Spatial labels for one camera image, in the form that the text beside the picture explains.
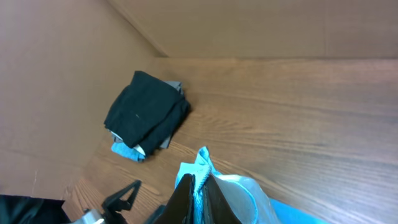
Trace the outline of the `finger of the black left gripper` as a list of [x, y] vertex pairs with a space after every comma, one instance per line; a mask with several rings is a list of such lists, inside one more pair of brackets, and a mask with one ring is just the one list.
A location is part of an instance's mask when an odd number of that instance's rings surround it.
[[141, 181], [136, 180], [129, 184], [125, 188], [119, 190], [118, 192], [106, 197], [104, 202], [101, 204], [104, 211], [103, 217], [105, 223], [107, 224], [126, 224], [127, 221], [121, 214], [121, 211], [130, 211], [136, 196], [138, 194], [139, 188], [141, 186]]

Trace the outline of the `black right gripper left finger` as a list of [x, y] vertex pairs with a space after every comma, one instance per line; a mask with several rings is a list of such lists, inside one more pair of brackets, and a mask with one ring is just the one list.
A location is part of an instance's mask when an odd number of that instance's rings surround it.
[[195, 176], [184, 174], [155, 224], [193, 224]]

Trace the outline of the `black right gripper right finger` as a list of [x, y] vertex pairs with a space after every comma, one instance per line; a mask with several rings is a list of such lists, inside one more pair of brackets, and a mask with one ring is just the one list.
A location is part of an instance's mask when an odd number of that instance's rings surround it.
[[202, 187], [204, 224], [241, 224], [213, 176]]

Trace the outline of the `light blue printed t-shirt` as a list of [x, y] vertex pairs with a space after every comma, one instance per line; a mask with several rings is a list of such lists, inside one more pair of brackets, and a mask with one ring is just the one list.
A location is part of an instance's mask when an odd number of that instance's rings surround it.
[[323, 223], [324, 221], [294, 207], [269, 198], [252, 178], [224, 175], [214, 167], [207, 147], [202, 147], [193, 163], [180, 164], [175, 184], [184, 174], [195, 176], [193, 191], [194, 223], [203, 221], [202, 187], [207, 178], [213, 176], [229, 206], [241, 223]]

